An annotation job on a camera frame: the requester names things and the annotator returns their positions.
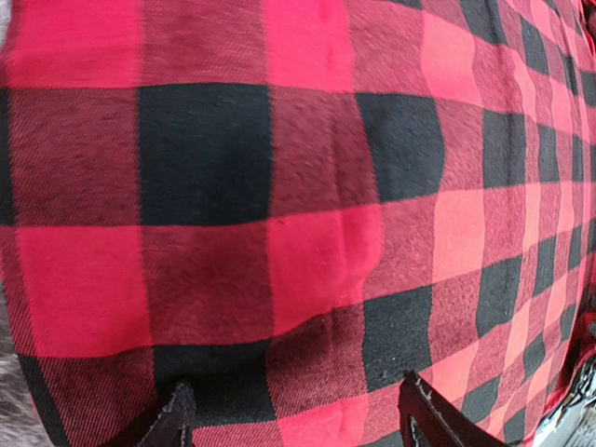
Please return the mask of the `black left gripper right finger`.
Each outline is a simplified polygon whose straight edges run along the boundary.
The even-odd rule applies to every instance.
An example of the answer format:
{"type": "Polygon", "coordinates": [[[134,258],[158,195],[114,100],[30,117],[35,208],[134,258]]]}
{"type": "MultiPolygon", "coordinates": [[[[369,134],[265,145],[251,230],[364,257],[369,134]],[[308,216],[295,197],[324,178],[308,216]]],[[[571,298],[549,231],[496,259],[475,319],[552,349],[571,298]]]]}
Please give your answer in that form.
{"type": "Polygon", "coordinates": [[[404,373],[399,397],[404,446],[502,447],[414,371],[404,373]]]}

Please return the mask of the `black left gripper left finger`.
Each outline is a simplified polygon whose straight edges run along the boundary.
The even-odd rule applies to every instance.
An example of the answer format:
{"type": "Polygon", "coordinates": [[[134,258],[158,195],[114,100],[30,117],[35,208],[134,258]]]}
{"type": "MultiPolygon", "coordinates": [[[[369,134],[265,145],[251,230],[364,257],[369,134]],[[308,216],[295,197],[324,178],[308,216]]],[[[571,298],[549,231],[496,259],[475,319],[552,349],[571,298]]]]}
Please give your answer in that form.
{"type": "Polygon", "coordinates": [[[196,399],[187,382],[179,382],[156,420],[141,435],[127,430],[109,441],[110,446],[193,446],[192,425],[196,416],[196,399]]]}

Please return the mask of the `red black plaid shirt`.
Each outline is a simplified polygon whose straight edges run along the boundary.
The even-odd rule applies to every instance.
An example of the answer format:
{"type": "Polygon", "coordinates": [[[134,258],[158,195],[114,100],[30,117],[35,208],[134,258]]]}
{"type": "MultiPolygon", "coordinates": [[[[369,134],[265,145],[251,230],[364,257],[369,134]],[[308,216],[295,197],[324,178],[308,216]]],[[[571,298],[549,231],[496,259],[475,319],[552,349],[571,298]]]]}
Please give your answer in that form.
{"type": "Polygon", "coordinates": [[[595,360],[591,1],[14,1],[1,283],[53,446],[529,446],[595,360]]]}

